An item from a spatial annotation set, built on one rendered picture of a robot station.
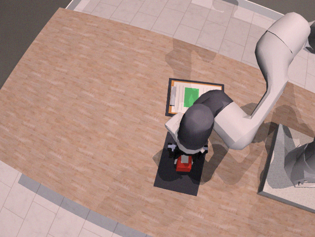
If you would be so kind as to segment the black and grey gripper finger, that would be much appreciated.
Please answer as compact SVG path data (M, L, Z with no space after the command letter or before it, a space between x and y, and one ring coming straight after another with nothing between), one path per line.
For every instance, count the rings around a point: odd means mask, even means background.
M167 147L167 150L169 151L169 158L173 158L173 160L175 161L174 164L177 163L177 159L183 155L182 153L180 153L180 151L178 150L174 150L175 147L177 145L174 145L172 143L168 143L168 147ZM173 150L174 150L174 153L173 153Z
M200 152L198 152L198 154L196 154L195 156L192 156L192 163L191 163L191 164L193 164L193 162L196 162L196 159L201 160L201 159L203 158L203 156L204 156L206 153L208 153L208 145L205 145L205 146L203 147L203 149L205 150L203 153L200 151Z

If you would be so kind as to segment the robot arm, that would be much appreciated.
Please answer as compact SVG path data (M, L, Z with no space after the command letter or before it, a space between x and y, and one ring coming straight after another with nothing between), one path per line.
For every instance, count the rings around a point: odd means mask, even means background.
M248 146L283 93L289 65L301 49L315 54L315 20L307 22L298 13L287 13L256 44L255 56L266 81L266 92L252 114L247 115L224 91L210 90L184 114L179 112L165 123L179 149L186 154L203 153L212 129L229 149ZM290 151L284 169L294 187L315 188L315 138Z

